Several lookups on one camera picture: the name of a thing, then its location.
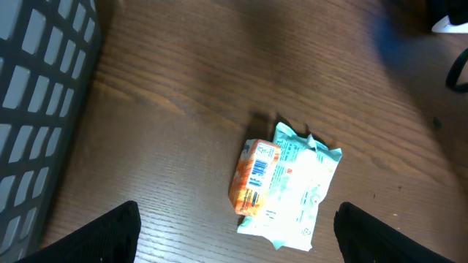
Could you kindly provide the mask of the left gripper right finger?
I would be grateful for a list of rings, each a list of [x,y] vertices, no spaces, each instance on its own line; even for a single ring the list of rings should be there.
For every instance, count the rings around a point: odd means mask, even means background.
[[[333,230],[345,263],[451,263],[350,202],[336,211]]]

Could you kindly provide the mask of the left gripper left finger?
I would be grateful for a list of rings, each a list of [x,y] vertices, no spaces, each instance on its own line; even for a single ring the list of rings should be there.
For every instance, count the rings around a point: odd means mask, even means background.
[[[140,230],[138,205],[127,201],[20,262],[133,263]]]

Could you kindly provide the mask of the light green wipes pack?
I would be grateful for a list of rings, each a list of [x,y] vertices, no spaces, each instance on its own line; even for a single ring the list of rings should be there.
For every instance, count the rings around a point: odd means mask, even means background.
[[[273,143],[280,147],[281,156],[265,207],[258,216],[246,216],[237,233],[264,237],[276,250],[308,252],[319,204],[328,193],[342,151],[328,148],[312,135],[300,137],[282,122],[276,125]]]

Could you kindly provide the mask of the orange tissue pack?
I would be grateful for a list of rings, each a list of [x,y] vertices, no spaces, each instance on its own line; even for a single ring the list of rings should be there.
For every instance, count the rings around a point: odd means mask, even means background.
[[[229,190],[236,214],[255,217],[263,210],[280,156],[280,147],[272,142],[245,142]]]

